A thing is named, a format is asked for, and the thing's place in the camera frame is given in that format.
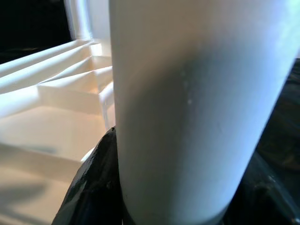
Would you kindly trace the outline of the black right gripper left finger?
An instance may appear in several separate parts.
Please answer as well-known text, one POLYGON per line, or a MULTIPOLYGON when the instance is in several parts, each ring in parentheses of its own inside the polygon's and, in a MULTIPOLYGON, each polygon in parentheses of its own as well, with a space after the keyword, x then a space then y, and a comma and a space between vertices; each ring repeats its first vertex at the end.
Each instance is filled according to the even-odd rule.
POLYGON ((54 225, 120 225, 116 129, 109 129, 74 176, 54 225))

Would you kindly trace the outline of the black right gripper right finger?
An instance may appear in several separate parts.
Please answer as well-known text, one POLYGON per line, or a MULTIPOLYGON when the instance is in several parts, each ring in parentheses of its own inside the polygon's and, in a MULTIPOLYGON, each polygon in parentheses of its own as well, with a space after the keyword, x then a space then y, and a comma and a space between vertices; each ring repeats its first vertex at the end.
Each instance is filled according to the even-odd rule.
POLYGON ((234 203, 236 225, 298 225, 300 208, 278 177, 244 175, 234 203))

